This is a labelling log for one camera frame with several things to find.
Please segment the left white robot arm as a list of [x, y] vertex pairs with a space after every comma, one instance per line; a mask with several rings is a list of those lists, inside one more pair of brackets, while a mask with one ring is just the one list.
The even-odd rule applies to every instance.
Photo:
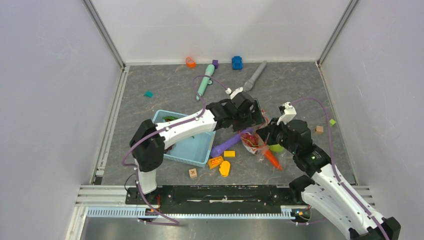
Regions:
[[163, 163], [168, 147], [198, 134], [232, 128], [234, 132], [264, 124], [259, 102], [241, 91], [230, 98], [204, 104], [191, 115], [162, 123], [144, 120], [130, 141], [134, 158], [138, 197], [145, 204], [157, 198], [156, 170]]

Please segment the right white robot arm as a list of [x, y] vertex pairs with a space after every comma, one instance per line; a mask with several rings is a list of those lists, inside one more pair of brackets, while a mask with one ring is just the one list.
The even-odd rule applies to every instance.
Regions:
[[305, 174], [289, 184], [289, 199], [306, 203], [319, 211], [348, 240], [397, 240], [401, 225], [394, 217], [384, 217], [342, 176], [331, 157], [313, 143], [305, 121], [287, 124], [272, 119], [257, 130], [269, 146], [278, 144], [293, 155]]

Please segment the light blue plastic basket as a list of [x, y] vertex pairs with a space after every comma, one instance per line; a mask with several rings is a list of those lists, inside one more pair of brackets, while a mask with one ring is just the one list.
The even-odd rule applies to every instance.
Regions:
[[163, 158], [203, 168], [209, 160], [215, 134], [214, 131], [203, 132], [178, 141]]

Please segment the light red grape bunch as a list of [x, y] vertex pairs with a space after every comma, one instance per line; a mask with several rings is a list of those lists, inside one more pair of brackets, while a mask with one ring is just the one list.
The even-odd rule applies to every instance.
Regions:
[[250, 132], [246, 132], [241, 136], [243, 142], [248, 147], [256, 148], [259, 146], [259, 138], [256, 135], [252, 135]]

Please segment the green toy cucumber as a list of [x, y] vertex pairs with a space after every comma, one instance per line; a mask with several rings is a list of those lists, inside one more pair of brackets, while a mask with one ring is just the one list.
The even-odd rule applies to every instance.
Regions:
[[162, 117], [162, 119], [163, 119], [165, 122], [171, 122], [171, 121], [175, 121], [175, 120], [177, 120], [177, 119], [178, 119], [178, 117], [175, 117], [175, 116], [164, 116], [164, 117]]

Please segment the clear orange zip bag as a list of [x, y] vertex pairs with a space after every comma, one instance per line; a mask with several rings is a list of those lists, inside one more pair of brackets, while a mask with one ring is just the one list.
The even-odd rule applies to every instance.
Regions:
[[278, 144], [268, 145], [267, 141], [263, 141], [257, 133], [260, 127], [266, 127], [270, 122], [270, 118], [263, 109], [261, 110], [261, 114], [265, 123], [239, 131], [238, 134], [241, 142], [249, 153], [268, 160], [274, 168], [283, 171], [285, 164], [281, 162], [281, 156], [279, 154], [283, 153], [284, 148]]

